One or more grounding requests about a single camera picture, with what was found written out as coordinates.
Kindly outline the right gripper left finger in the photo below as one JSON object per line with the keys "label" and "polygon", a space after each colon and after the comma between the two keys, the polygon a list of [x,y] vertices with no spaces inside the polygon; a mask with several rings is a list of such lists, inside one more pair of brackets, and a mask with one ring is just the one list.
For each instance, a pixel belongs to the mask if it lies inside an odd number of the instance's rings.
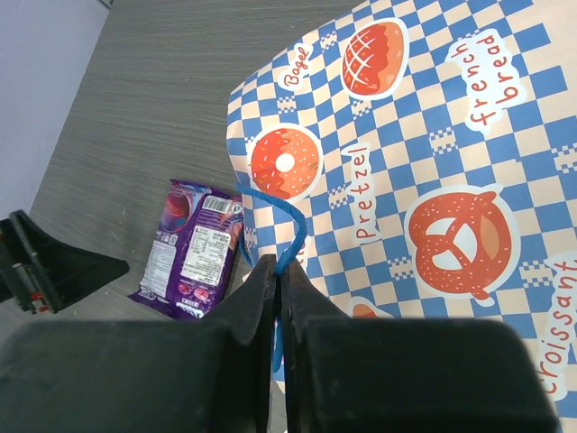
{"label": "right gripper left finger", "polygon": [[4,432],[263,432],[276,260],[198,321],[42,321],[1,347]]}

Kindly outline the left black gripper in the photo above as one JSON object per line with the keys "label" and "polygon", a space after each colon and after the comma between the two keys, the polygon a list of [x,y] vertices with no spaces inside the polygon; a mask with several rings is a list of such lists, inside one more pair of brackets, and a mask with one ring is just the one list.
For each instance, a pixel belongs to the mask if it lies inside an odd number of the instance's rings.
{"label": "left black gripper", "polygon": [[24,312],[56,313],[128,271],[124,260],[46,234],[23,210],[1,221],[1,301]]}

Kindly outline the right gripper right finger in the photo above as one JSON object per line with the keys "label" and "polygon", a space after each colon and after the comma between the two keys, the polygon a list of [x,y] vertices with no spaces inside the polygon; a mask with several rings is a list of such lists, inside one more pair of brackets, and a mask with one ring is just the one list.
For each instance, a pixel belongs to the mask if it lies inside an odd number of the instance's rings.
{"label": "right gripper right finger", "polygon": [[291,432],[554,432],[523,342],[476,318],[350,318],[292,263],[279,279]]}

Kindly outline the purple candy snack packet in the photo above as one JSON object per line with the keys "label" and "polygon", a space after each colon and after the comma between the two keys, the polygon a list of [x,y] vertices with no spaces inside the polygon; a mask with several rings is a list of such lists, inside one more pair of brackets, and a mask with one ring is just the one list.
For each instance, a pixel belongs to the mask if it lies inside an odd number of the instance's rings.
{"label": "purple candy snack packet", "polygon": [[201,319],[224,298],[242,231],[238,197],[172,180],[139,288],[129,298],[172,319]]}

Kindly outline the checkered paper bag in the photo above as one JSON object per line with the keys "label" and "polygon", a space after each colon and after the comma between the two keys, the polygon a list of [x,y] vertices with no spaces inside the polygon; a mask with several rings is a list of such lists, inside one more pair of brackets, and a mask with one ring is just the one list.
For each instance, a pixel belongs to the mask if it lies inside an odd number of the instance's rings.
{"label": "checkered paper bag", "polygon": [[334,304],[506,323],[575,431],[575,2],[363,2],[231,93],[226,145]]}

